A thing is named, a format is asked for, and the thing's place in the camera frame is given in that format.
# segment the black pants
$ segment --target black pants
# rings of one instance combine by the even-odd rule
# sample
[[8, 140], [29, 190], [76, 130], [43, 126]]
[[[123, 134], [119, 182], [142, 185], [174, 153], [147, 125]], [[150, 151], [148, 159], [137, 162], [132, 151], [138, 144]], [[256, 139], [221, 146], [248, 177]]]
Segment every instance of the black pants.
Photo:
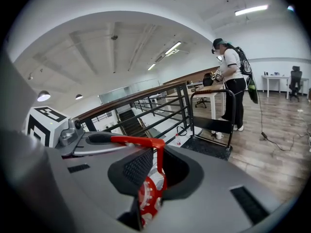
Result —
[[[235, 94], [236, 110], [235, 110], [234, 124], [236, 124], [238, 128], [240, 128], [243, 125], [243, 114], [244, 114], [243, 96], [244, 90], [246, 88], [245, 80], [244, 78], [228, 80], [225, 83], [225, 86], [227, 89], [229, 89]], [[232, 120], [232, 97], [229, 96], [228, 94], [226, 94], [225, 114], [222, 116], [222, 118], [229, 121]]]

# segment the cup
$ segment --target cup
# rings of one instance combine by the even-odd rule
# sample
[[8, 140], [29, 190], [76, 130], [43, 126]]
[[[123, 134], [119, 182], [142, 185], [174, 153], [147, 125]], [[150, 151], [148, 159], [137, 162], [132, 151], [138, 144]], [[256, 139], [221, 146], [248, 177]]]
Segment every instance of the cup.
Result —
[[216, 138], [217, 138], [218, 140], [222, 139], [223, 136], [224, 136], [224, 135], [223, 135], [221, 132], [217, 132], [217, 133], [216, 133]]

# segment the black cap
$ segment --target black cap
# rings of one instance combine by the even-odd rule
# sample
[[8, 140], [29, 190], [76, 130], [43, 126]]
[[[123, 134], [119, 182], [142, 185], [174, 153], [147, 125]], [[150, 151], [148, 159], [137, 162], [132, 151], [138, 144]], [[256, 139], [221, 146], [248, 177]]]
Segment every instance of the black cap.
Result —
[[221, 38], [215, 39], [215, 40], [213, 41], [213, 47], [215, 48], [221, 41], [222, 41]]

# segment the white sneaker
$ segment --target white sneaker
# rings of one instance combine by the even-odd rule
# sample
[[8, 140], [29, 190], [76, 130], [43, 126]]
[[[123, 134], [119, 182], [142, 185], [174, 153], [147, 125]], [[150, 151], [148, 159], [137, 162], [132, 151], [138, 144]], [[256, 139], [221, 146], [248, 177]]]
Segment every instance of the white sneaker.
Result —
[[240, 128], [238, 129], [238, 126], [235, 124], [234, 127], [233, 127], [233, 130], [234, 130], [234, 131], [243, 131], [243, 130], [244, 130], [244, 125], [242, 125], [242, 127], [240, 127]]

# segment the wooden floor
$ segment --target wooden floor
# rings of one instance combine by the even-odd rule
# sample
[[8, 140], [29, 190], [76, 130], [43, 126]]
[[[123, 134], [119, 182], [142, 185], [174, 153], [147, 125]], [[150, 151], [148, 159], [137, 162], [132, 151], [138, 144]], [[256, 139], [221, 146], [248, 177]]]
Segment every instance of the wooden floor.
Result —
[[[263, 139], [261, 135], [261, 114], [259, 104], [254, 104], [247, 93], [244, 95], [244, 131], [234, 132], [233, 151], [229, 162], [270, 188], [281, 201], [299, 194], [311, 171], [311, 153], [308, 136], [296, 136], [294, 146], [289, 151], [295, 134], [305, 135], [307, 126], [298, 116], [297, 109], [302, 109], [303, 118], [311, 123], [311, 105], [306, 97], [300, 102], [285, 99], [285, 94], [270, 92], [260, 93], [263, 112], [263, 132], [271, 141], [276, 142], [286, 151], [281, 151], [275, 144]], [[221, 116], [220, 95], [216, 95], [216, 116]], [[193, 107], [194, 116], [210, 118], [210, 104], [207, 109], [202, 104]], [[202, 136], [214, 139], [209, 131]], [[221, 142], [226, 142], [224, 134]]]

